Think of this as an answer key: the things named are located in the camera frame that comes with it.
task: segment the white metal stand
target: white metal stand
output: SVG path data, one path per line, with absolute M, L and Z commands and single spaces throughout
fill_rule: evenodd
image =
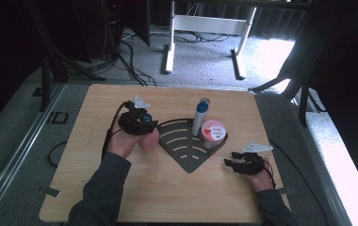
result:
M 252 19 L 254 17 L 255 11 L 256 8 L 252 8 L 252 13 L 249 13 L 246 20 L 175 15 L 175 2 L 171 1 L 170 43 L 167 54 L 166 72 L 173 72 L 173 57 L 175 53 L 175 43 L 173 42 L 174 31 L 186 30 L 241 36 L 238 48 L 232 50 L 232 57 L 238 78 L 244 79 L 246 77 L 246 69 L 241 53 L 250 33 Z

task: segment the slotted tray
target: slotted tray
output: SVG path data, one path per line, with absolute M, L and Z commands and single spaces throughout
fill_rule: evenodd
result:
M 191 134 L 193 119 L 176 119 L 158 124 L 159 145 L 188 173 L 202 165 L 221 148 L 228 138 L 213 150 L 206 149 L 199 136 Z

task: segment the wooden board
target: wooden board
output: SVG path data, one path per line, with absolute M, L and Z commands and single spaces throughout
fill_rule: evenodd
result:
M 77 117 L 51 187 L 40 212 L 44 221 L 67 221 L 82 189 L 98 169 L 106 130 L 125 101 L 138 95 L 152 104 L 154 120 L 193 118 L 200 99 L 210 99 L 208 120 L 221 121 L 226 144 L 192 173 L 186 173 L 160 146 L 144 152 L 139 146 L 128 157 L 132 168 L 124 185 L 121 222 L 259 222 L 250 184 L 223 163 L 231 152 L 250 142 L 269 145 L 254 97 L 246 91 L 92 85 Z M 272 152 L 269 158 L 277 187 L 282 180 Z

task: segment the gray sleeve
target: gray sleeve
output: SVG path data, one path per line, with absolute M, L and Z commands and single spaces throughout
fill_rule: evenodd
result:
M 68 224 L 115 225 L 120 213 L 123 184 L 131 167 L 126 159 L 107 153 L 83 189 L 83 200 L 70 212 Z
M 258 209 L 264 217 L 263 225 L 295 226 L 299 225 L 291 211 L 285 206 L 278 190 L 270 189 L 257 193 Z

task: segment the hand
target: hand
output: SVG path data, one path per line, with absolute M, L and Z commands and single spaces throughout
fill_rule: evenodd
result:
M 138 145 L 143 151 L 147 152 L 152 150 L 155 146 L 157 146 L 158 141 L 159 141 L 159 132 L 158 129 L 155 128 L 152 133 L 146 134 L 144 138 L 138 142 Z
M 269 159 L 264 158 L 265 162 L 265 168 L 270 169 L 269 167 Z M 260 192 L 263 190 L 269 190 L 273 189 L 273 184 L 270 179 L 269 173 L 263 169 L 256 175 L 247 175 L 243 174 L 243 176 L 250 181 L 252 184 L 252 187 L 254 188 L 255 192 Z
M 115 135 L 111 137 L 108 142 L 107 151 L 109 153 L 115 153 L 123 158 L 127 158 L 129 154 L 135 148 L 135 145 L 144 137 L 144 136 L 135 136 L 128 135 L 124 132 L 121 127 L 118 125 L 118 121 L 120 117 L 117 117 L 114 126 L 112 127 L 112 133 L 117 132 Z

